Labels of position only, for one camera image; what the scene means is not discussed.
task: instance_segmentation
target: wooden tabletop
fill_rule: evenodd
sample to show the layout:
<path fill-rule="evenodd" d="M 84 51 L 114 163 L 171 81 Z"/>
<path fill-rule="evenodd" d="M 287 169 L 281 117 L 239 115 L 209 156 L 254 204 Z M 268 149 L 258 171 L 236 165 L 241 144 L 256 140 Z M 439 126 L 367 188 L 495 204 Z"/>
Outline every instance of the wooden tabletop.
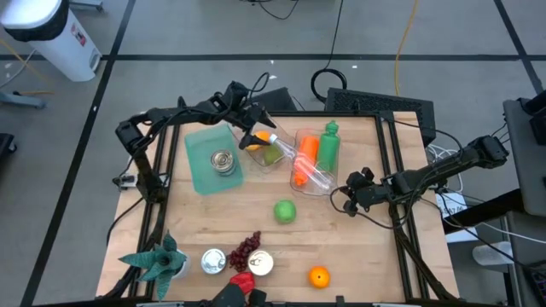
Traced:
<path fill-rule="evenodd" d="M 395 113 L 395 118 L 417 123 L 414 113 Z M 331 119 L 274 118 L 292 136 L 298 129 L 323 130 Z M 338 184 L 344 184 L 351 172 L 359 171 L 363 166 L 369 167 L 379 182 L 383 168 L 375 121 L 362 117 L 334 119 L 340 126 L 341 137 Z M 419 130 L 406 125 L 396 126 L 405 168 L 423 167 L 427 160 Z M 260 249 L 275 259 L 271 273 L 255 278 L 256 287 L 267 292 L 268 301 L 333 302 L 336 295 L 344 295 L 347 302 L 404 301 L 392 231 L 379 228 L 362 217 L 338 213 L 329 204 L 328 197 L 312 198 L 294 192 L 288 184 L 288 164 L 264 174 L 245 152 L 239 152 L 244 183 L 218 194 L 197 194 L 191 182 L 184 137 L 207 128 L 210 127 L 184 125 L 178 141 L 165 231 L 169 229 L 178 248 L 191 257 L 192 266 L 188 276 L 171 282 L 165 300 L 213 298 L 236 272 L 226 268 L 218 275 L 206 275 L 200 267 L 203 252 L 215 247 L 229 254 L 252 232 L 261 230 Z M 386 125 L 384 131 L 389 160 L 392 169 L 396 170 Z M 154 157 L 154 145 L 150 146 L 148 156 Z M 116 215 L 139 197 L 135 189 L 123 192 Z M 427 192 L 424 198 L 435 202 L 432 192 Z M 278 224 L 273 214 L 274 204 L 284 199 L 293 200 L 297 206 L 297 218 L 288 225 Z M 341 207 L 344 195 L 336 195 L 334 201 Z M 143 207 L 124 217 L 112 232 L 97 295 L 110 290 L 127 269 L 127 265 L 117 259 L 135 252 Z M 448 291 L 458 295 L 438 210 L 421 201 L 413 211 L 423 259 Z M 379 222 L 391 224 L 387 204 L 372 206 L 369 215 Z M 410 258 L 408 263 L 413 294 L 419 297 L 415 267 Z M 328 268 L 330 287 L 323 290 L 310 287 L 307 272 L 315 265 Z"/>

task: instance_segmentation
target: green plastic bottle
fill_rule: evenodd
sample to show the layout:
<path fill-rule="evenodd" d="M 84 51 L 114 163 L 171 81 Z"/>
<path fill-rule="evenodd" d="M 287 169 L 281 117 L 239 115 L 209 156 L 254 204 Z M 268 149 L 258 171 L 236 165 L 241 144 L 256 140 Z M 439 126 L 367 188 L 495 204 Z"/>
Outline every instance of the green plastic bottle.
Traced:
<path fill-rule="evenodd" d="M 321 134 L 318 144 L 317 163 L 323 171 L 333 171 L 338 160 L 340 137 L 337 135 L 339 126 L 335 120 L 326 124 L 326 131 Z"/>

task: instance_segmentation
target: orange fruit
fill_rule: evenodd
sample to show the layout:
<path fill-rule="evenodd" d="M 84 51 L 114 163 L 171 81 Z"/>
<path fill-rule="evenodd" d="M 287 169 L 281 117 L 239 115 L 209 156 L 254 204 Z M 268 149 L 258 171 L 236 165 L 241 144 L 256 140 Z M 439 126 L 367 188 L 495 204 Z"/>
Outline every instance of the orange fruit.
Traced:
<path fill-rule="evenodd" d="M 315 288 L 323 289 L 330 283 L 330 273 L 324 267 L 313 267 L 309 271 L 309 282 Z"/>
<path fill-rule="evenodd" d="M 256 136 L 257 138 L 259 139 L 262 139 L 266 142 L 268 142 L 270 140 L 270 133 L 267 132 L 267 131 L 257 131 L 256 133 L 254 133 L 254 136 Z M 261 145 L 250 145 L 247 147 L 247 150 L 248 151 L 254 151 L 254 150 L 257 150 L 258 148 L 261 148 L 262 146 Z"/>

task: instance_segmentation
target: black stand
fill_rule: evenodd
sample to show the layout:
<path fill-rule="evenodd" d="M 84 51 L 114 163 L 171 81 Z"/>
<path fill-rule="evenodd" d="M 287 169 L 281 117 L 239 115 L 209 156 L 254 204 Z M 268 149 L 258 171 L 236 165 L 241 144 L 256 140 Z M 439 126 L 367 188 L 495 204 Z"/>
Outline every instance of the black stand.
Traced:
<path fill-rule="evenodd" d="M 473 227 L 479 223 L 502 217 L 510 211 L 524 212 L 521 191 L 518 188 L 485 203 L 452 214 L 442 222 L 444 232 L 448 235 L 461 230 L 451 226 L 450 223 L 457 224 L 458 222 L 465 227 Z"/>

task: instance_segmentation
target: green apple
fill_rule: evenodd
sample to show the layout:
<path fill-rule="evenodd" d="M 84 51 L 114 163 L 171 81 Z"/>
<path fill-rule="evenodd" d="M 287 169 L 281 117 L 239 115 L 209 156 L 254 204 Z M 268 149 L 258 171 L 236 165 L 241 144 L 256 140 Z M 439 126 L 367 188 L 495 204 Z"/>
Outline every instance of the green apple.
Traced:
<path fill-rule="evenodd" d="M 291 223 L 296 219 L 296 205 L 291 200 L 280 200 L 275 204 L 275 218 L 279 223 Z"/>

